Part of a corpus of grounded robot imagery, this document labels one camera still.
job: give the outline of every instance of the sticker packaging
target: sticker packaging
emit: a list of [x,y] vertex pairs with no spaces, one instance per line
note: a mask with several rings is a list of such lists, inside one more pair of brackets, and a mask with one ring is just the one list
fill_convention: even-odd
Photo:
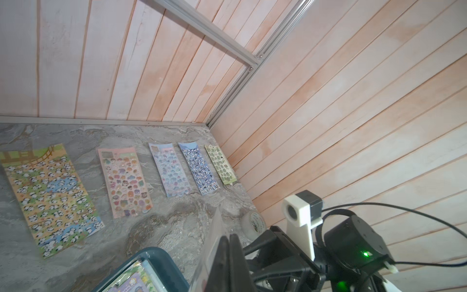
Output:
[[220,147],[205,145],[205,148],[212,164],[214,164],[214,167],[222,180],[222,183],[228,185],[236,182],[237,178],[235,177],[234,170],[230,166],[230,163],[227,161]]
[[152,271],[147,271],[146,268],[143,267],[142,262],[136,261],[125,271],[123,271],[114,281],[112,281],[112,283],[110,283],[102,292],[115,291],[115,289],[118,291],[118,288],[121,289],[126,281],[135,273],[139,275],[140,279],[146,285],[149,292],[162,292],[159,291],[160,289],[156,289],[151,279],[152,275],[149,275],[149,272]]
[[152,200],[133,147],[97,149],[114,218],[146,213]]
[[188,165],[193,173],[195,182],[198,185],[198,189],[202,195],[206,195],[219,188],[216,180],[212,176],[211,170],[207,165],[204,157],[199,151],[198,144],[196,142],[191,143],[179,143],[182,149],[183,155],[188,161]]
[[1,152],[0,160],[43,257],[104,227],[62,144]]
[[167,197],[189,194],[191,192],[190,183],[186,178],[173,145],[171,143],[149,143],[149,149],[151,149]]
[[112,287],[108,292],[149,292],[149,289],[143,280],[141,280],[140,274],[134,273],[122,286],[118,288]]

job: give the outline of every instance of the blue sticker sheet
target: blue sticker sheet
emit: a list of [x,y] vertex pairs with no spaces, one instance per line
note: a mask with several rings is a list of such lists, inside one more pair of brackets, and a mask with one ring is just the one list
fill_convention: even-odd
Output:
[[212,172],[204,157],[201,155],[198,144],[196,142],[191,142],[179,143],[178,145],[180,146],[180,149],[182,149],[186,161],[188,161],[188,165],[201,194],[206,195],[217,190],[219,185],[212,176]]
[[149,149],[151,150],[152,157],[154,158],[157,170],[161,176],[167,197],[181,197],[189,194],[191,192],[190,183],[186,178],[172,143],[149,143]]

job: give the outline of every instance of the green sticker sheet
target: green sticker sheet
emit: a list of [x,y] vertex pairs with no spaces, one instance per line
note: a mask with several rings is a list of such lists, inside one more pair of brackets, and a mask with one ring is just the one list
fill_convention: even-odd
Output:
[[222,180],[222,183],[228,185],[236,182],[237,178],[235,177],[234,170],[230,166],[230,163],[227,161],[220,147],[205,145],[205,148],[212,164],[214,164],[214,167]]

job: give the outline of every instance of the white plastic part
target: white plastic part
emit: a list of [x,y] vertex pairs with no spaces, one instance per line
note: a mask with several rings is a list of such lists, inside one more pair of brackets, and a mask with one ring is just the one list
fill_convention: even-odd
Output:
[[[293,218],[289,213],[289,208],[295,210],[297,218]],[[290,239],[312,260],[315,259],[313,247],[313,237],[311,230],[323,224],[323,219],[317,218],[311,222],[310,204],[296,195],[291,195],[284,199],[282,212],[287,218],[286,234]]]
[[383,281],[382,284],[387,292],[402,292],[401,290],[399,290],[399,288],[397,288],[393,283],[391,283],[388,280]]
[[384,262],[384,265],[386,266],[386,269],[388,269],[393,274],[397,274],[399,272],[395,265],[392,265],[388,262]]

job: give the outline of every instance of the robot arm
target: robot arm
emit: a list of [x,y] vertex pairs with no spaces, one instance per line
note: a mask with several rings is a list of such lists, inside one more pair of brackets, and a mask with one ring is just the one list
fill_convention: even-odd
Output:
[[[382,238],[352,211],[336,209],[323,218],[323,201],[309,191],[284,199],[287,233],[271,226],[241,250],[236,235],[222,237],[217,247],[206,292],[319,292],[331,281],[334,292],[394,292],[378,270],[394,260]],[[349,218],[321,238],[327,216]],[[316,228],[318,245],[312,241]],[[245,255],[259,251],[252,260]]]

